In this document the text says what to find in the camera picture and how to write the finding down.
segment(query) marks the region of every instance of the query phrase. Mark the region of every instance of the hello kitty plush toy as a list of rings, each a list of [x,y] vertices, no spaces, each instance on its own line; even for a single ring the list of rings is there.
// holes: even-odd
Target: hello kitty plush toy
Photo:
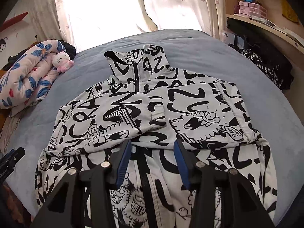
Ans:
[[[57,68],[58,73],[64,73],[74,66],[74,62],[70,61],[69,55],[64,51],[53,56],[52,63]]]

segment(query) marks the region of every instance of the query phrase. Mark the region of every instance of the patterned black clothing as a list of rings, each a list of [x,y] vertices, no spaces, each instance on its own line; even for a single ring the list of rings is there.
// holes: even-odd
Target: patterned black clothing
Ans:
[[[239,49],[239,53],[252,61],[266,76],[280,89],[283,90],[283,79],[279,78],[276,74],[276,68],[269,68],[263,64],[262,58],[258,56],[253,50]]]

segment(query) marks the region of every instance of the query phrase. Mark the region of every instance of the screw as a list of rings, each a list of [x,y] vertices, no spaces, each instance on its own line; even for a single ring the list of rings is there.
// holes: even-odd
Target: screw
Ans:
[[[234,168],[231,168],[229,170],[229,173],[232,174],[232,175],[236,175],[238,173],[238,170],[237,169],[234,169]]]
[[[205,166],[205,163],[202,161],[197,161],[197,163],[195,164],[198,168],[203,168]]]
[[[68,170],[68,173],[70,175],[74,175],[76,173],[76,169],[75,168],[71,168],[71,169]]]
[[[103,167],[103,168],[108,168],[108,167],[110,167],[110,162],[108,162],[108,161],[103,161],[102,163],[101,163],[101,167]]]

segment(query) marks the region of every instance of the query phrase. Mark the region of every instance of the bed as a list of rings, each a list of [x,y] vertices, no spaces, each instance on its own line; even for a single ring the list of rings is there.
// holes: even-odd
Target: bed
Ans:
[[[162,46],[172,67],[237,84],[253,127],[270,142],[278,181],[274,218],[278,224],[304,183],[304,127],[282,92],[250,60],[203,32],[186,29],[135,35],[76,55],[75,66],[58,77],[42,102],[26,111],[10,139],[8,151],[20,146],[25,149],[25,156],[7,179],[25,208],[32,215],[38,211],[35,169],[51,137],[59,107],[111,74],[105,51],[126,52],[144,43]]]

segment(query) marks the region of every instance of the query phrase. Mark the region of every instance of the curtain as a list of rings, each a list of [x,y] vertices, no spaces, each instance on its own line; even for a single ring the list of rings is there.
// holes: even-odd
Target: curtain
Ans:
[[[62,39],[55,0],[22,0],[38,41]]]
[[[144,0],[146,12],[159,29],[201,30],[219,39],[225,0]]]
[[[77,51],[149,31],[138,0],[56,0],[60,30]]]
[[[219,39],[225,0],[56,0],[63,39],[77,51],[168,28],[195,29]]]

